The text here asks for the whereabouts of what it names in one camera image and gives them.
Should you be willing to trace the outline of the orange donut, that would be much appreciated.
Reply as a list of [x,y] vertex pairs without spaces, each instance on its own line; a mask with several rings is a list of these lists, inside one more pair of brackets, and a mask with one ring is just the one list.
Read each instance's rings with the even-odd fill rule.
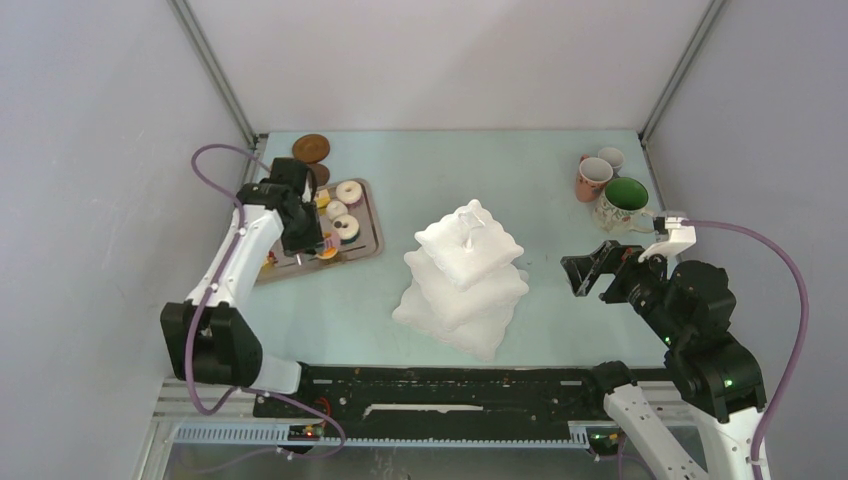
[[341,245],[341,239],[336,232],[325,232],[322,250],[315,257],[320,260],[332,259],[339,253]]

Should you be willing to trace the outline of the white chocolate-hole donut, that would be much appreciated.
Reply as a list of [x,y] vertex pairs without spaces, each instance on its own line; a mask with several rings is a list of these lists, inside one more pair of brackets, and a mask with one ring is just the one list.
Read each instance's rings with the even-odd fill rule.
[[331,224],[343,244],[353,243],[359,237],[360,222],[353,215],[337,216],[331,221]]

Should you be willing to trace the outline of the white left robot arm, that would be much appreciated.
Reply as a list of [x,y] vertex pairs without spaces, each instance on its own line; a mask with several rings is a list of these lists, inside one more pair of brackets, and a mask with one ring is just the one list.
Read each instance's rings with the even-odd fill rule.
[[275,159],[268,177],[241,187],[207,272],[184,301],[167,303],[160,314],[177,378],[278,392],[290,415],[312,411],[316,390],[300,379],[300,363],[265,352],[241,306],[273,247],[286,257],[323,251],[316,192],[314,172],[293,158]]

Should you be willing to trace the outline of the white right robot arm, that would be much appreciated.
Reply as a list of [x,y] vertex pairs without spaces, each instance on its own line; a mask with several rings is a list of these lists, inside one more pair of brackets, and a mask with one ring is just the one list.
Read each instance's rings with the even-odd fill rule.
[[698,260],[670,268],[665,257],[617,241],[565,256],[561,265],[576,297],[612,275],[600,300],[631,306],[665,345],[663,365],[689,407],[707,466],[699,467],[650,410],[621,361],[591,369],[581,392],[585,411],[613,419],[658,479],[767,478],[764,449],[754,444],[766,407],[763,377],[753,354],[729,331],[736,298],[726,271]]

